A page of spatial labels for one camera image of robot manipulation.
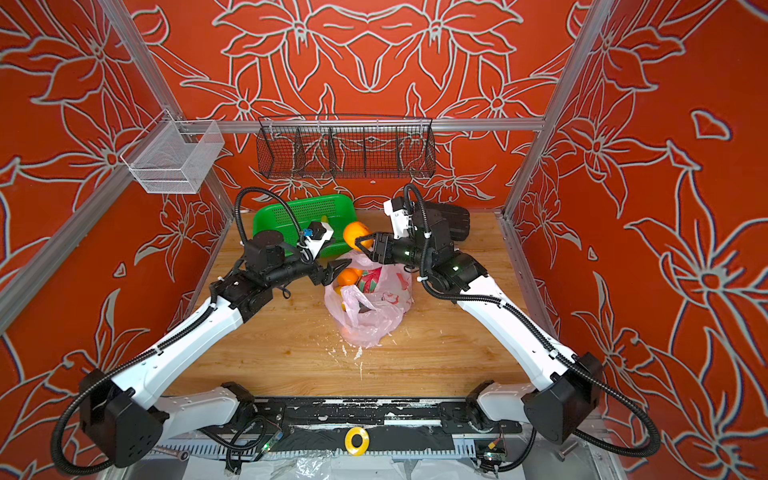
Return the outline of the orange fruit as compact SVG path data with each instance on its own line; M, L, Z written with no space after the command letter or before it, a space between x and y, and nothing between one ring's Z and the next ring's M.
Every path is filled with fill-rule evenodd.
M362 278L362 274L362 270L346 268L338 275L336 279L337 285L341 287L358 285Z
M343 231L343 239L350 248L360 251L355 247L355 239L358 236L367 235L370 233L371 231L364 223L360 221L354 221L345 227Z

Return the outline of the pink plastic bag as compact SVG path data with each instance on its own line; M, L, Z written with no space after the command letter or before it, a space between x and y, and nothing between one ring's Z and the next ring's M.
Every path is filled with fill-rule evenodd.
M343 339L353 346L375 347L400 326L411 309L414 303L413 276L402 264L382 265L359 251L349 251L342 257L351 260L348 268L382 268L374 293L362 293L357 285L341 287L336 281L324 292L326 309Z

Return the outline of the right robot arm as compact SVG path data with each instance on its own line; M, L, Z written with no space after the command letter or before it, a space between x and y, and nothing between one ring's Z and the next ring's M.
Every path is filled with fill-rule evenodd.
M371 233L362 228L355 232L346 227L346 243L376 263L401 264L417 271L418 282L430 296L472 315L513 355L528 377L532 388L524 393L496 383L482 387L476 400L482 417L527 422L554 444L576 436L630 458L650 457L659 451L661 435L653 420L636 402L604 382L602 364L591 354L577 355L538 326L478 260L456 247L470 231L464 208L427 202L408 184L403 195L385 203L384 212L391 231ZM640 421L648 434L646 440L623 447L581 430L603 395Z

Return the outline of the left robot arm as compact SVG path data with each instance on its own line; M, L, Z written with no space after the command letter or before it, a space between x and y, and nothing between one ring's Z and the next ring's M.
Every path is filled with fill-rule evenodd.
M243 252L230 271L209 286L206 303L136 357L104 372L95 369L79 385L79 393L57 420L50 456L62 474L89 476L110 467L124 468L143 459L160 442L189 431L226 425L245 408L238 386L222 386L192 400L167 398L167 388L219 340L252 319L295 280L307 277L329 286L349 266L347 260L319 262L334 229L326 221L303 226L291 206L265 188L282 206L297 235L285 240L277 230L248 235L235 217ZM64 433L72 416L82 432L105 455L105 461L80 466L64 452Z

